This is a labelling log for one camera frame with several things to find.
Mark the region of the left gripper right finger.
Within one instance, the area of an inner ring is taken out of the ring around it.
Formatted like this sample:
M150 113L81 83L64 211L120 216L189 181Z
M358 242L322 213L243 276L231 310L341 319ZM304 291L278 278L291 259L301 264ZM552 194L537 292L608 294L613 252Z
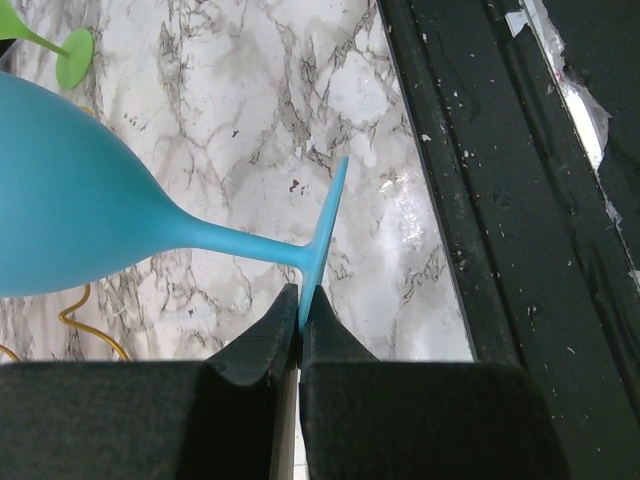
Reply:
M525 370L375 358L322 288L303 330L300 421L313 479L566 479Z

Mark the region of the green wine glass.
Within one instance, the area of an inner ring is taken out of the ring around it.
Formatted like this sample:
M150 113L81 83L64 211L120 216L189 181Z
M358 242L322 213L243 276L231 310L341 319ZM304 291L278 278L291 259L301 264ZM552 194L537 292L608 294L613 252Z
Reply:
M44 39L23 23L7 0L1 0L1 39L30 41L56 53L56 80L66 90L75 88L86 77L95 49L94 38L85 28L72 31L62 46Z

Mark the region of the teal wine glass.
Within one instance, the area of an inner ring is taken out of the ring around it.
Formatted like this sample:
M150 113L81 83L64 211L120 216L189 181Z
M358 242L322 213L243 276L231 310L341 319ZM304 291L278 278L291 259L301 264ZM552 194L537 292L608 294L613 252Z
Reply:
M162 252L194 248L298 269L298 320L305 323L346 173L337 169L304 246L212 224L180 208L105 125L59 95L3 74L1 294L63 291Z

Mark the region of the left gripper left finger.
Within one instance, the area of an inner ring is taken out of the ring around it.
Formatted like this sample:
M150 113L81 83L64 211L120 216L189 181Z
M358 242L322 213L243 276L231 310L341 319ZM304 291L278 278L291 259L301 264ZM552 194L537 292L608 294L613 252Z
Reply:
M289 479L298 289L205 360L1 369L5 479Z

